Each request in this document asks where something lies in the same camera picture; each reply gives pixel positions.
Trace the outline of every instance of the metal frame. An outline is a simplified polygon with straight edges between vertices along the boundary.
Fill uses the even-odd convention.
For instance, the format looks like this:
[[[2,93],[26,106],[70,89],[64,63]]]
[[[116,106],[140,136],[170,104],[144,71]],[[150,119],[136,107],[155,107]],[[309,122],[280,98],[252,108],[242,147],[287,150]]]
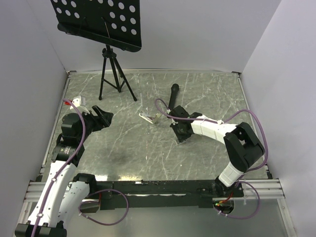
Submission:
[[[188,70],[148,70],[148,69],[146,69],[146,70],[124,70],[124,72],[126,72],[126,73],[127,72],[140,72],[140,73],[148,73],[148,72],[176,72],[176,71],[179,71],[179,72],[186,71],[187,72]],[[65,96],[66,91],[68,89],[68,85],[69,85],[69,80],[71,78],[71,74],[75,74],[75,73],[76,72],[68,72],[68,77],[67,77],[67,80],[66,80],[66,84],[65,84],[65,88],[64,88],[64,91],[63,91],[63,94],[62,94],[62,98]],[[87,72],[87,73],[96,73],[97,74],[97,73],[101,73],[101,72],[95,71],[95,72]],[[239,76],[238,76],[238,81],[239,81],[242,93],[244,95],[244,98],[245,98],[246,106],[249,109],[249,105],[248,105],[246,96],[244,94],[244,90],[243,90],[243,87],[242,87],[241,80],[240,80]],[[56,126],[57,126],[58,117],[59,117],[59,114],[60,114],[60,110],[61,110],[62,104],[63,103],[62,103],[62,100],[61,100],[61,102],[60,102],[60,104],[58,106],[57,115],[55,117],[54,127],[53,127],[53,130],[52,130],[52,134],[50,136],[49,144],[47,146],[47,150],[46,150],[45,157],[44,157],[44,160],[43,160],[43,166],[42,166],[42,169],[41,169],[41,173],[43,172],[43,170],[45,168],[45,163],[46,163],[46,160],[47,160],[47,157],[48,157],[50,144],[52,142],[52,138],[53,138]],[[292,219],[291,219],[291,215],[290,215],[288,206],[286,204],[286,199],[285,199],[285,196],[284,196],[284,193],[283,193],[283,189],[282,189],[282,186],[281,186],[281,183],[280,183],[279,179],[258,179],[258,180],[245,180],[245,181],[250,183],[250,184],[252,184],[257,189],[261,199],[276,199],[278,201],[280,213],[282,215],[282,218],[283,218],[284,225],[285,225],[285,228],[286,228],[288,236],[289,237],[297,237],[297,234],[296,234],[296,231],[295,231]],[[26,221],[27,221],[27,219],[28,219],[28,217],[30,215],[32,204],[33,204],[33,202],[37,202],[39,200],[39,197],[40,197],[41,192],[42,192],[42,190],[44,188],[44,185],[45,185],[44,182],[30,182],[29,183],[29,186],[28,186],[25,198],[24,198],[24,203],[23,203],[23,206],[22,206],[22,210],[21,210],[21,213],[20,213],[20,216],[19,216],[19,219],[18,219],[18,223],[26,223]],[[248,199],[256,199],[257,198],[255,193],[253,192],[253,190],[250,187],[248,187],[245,184],[243,184],[243,188],[244,188],[245,196],[244,197],[234,197],[234,198],[232,198],[233,200],[238,200],[238,199],[239,200],[240,199],[241,200],[248,200]],[[214,198],[213,200],[221,200],[221,199],[223,199],[223,198]]]

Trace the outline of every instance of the tripod leg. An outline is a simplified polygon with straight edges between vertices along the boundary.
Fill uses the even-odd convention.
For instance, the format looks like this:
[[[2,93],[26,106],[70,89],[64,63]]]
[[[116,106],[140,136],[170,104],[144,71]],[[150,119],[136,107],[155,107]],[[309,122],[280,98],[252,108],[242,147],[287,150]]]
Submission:
[[[116,83],[116,85],[117,85],[118,92],[120,93],[119,78],[118,78],[118,75],[117,75],[117,71],[116,71],[116,69],[115,69],[114,60],[115,60],[115,58],[114,58],[114,59],[113,59],[113,58],[110,58],[110,63],[111,63],[111,67],[112,67],[112,71],[113,71],[115,83]]]
[[[132,94],[134,101],[137,101],[137,98],[135,97],[135,95],[134,95],[134,93],[133,93],[133,91],[132,91],[132,88],[130,88],[129,83],[128,83],[128,81],[127,81],[127,79],[126,79],[126,77],[125,77],[125,75],[124,75],[124,73],[123,73],[123,70],[122,70],[122,68],[120,67],[119,62],[118,62],[118,60],[117,60],[116,58],[114,58],[114,62],[115,62],[115,65],[116,65],[117,68],[118,68],[119,74],[122,75],[123,80],[124,80],[124,82],[126,83],[128,89],[129,89],[129,92]]]
[[[101,86],[100,86],[100,95],[99,100],[102,100],[102,90],[103,90],[103,82],[104,82],[104,73],[105,73],[105,65],[107,63],[107,58],[103,60],[103,69],[102,69],[102,76],[101,76]]]

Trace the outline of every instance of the black music stand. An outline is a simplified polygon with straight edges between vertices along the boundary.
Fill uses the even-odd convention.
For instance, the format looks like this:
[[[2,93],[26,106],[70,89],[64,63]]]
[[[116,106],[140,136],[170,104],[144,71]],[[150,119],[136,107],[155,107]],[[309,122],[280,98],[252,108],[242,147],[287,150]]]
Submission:
[[[103,82],[106,82],[118,92],[121,92],[126,83],[134,101],[137,101],[110,46],[129,52],[141,49],[139,0],[51,0],[51,3],[60,31],[106,45],[102,50],[104,60],[99,100],[102,99]],[[116,85],[104,79],[107,58],[110,60]]]

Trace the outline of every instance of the red object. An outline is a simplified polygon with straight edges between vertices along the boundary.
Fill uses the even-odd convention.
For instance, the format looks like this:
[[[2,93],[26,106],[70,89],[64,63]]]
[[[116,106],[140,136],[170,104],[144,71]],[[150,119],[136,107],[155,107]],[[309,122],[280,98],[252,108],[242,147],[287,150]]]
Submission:
[[[72,101],[71,101],[72,102]],[[70,105],[68,102],[64,102],[65,103],[65,105]]]

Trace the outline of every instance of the round hole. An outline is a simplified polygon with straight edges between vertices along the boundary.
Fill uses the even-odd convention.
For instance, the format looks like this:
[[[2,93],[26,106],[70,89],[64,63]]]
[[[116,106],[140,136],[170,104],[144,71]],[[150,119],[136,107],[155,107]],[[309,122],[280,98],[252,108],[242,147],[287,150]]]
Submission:
[[[135,11],[136,11],[136,9],[135,9],[134,6],[129,6],[129,10],[130,10],[131,12],[135,12]]]
[[[135,20],[134,18],[131,18],[131,19],[130,19],[130,23],[132,23],[133,25],[135,25],[135,24],[136,24],[136,20]]]
[[[121,3],[121,2],[119,2],[119,3],[118,3],[118,7],[123,10],[123,9],[124,9],[124,4]]]

